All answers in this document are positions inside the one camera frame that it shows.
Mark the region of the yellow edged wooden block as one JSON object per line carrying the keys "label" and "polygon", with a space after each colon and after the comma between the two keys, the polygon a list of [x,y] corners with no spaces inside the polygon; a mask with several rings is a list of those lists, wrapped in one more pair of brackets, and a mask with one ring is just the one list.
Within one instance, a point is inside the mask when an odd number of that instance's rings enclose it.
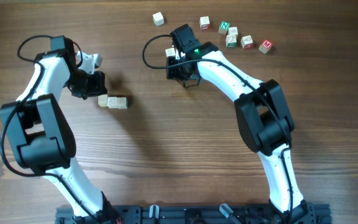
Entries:
{"label": "yellow edged wooden block", "polygon": [[98,105],[100,107],[107,107],[108,106],[108,95],[99,95],[98,96]]}

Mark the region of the plain wooden block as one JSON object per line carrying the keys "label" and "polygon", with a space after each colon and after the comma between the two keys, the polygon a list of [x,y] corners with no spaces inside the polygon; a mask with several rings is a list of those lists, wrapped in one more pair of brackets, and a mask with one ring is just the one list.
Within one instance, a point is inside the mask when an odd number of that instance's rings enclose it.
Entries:
{"label": "plain wooden block", "polygon": [[128,100],[126,97],[117,97],[117,108],[118,109],[128,109]]}

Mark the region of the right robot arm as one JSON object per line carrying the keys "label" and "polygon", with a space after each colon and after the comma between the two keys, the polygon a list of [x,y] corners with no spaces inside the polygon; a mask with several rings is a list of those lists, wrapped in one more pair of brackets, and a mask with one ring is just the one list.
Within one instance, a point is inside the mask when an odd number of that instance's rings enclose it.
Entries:
{"label": "right robot arm", "polygon": [[233,101],[241,138],[262,162],[273,217],[279,217],[282,223],[311,221],[291,163],[295,124],[281,86],[275,80],[263,82],[248,76],[214,44],[201,44],[188,24],[169,36],[180,58],[168,58],[167,77],[184,82],[204,79]]}

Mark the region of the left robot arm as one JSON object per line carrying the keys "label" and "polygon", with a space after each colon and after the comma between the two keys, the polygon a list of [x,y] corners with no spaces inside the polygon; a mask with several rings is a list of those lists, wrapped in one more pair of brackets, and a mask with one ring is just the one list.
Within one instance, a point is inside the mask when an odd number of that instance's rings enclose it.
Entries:
{"label": "left robot arm", "polygon": [[58,104],[64,88],[84,100],[107,93],[101,57],[76,53],[78,44],[63,35],[49,39],[51,49],[30,60],[34,74],[25,91],[1,106],[1,159],[19,176],[56,186],[71,205],[70,217],[58,210],[57,223],[119,223],[120,214],[76,160],[75,137]]}

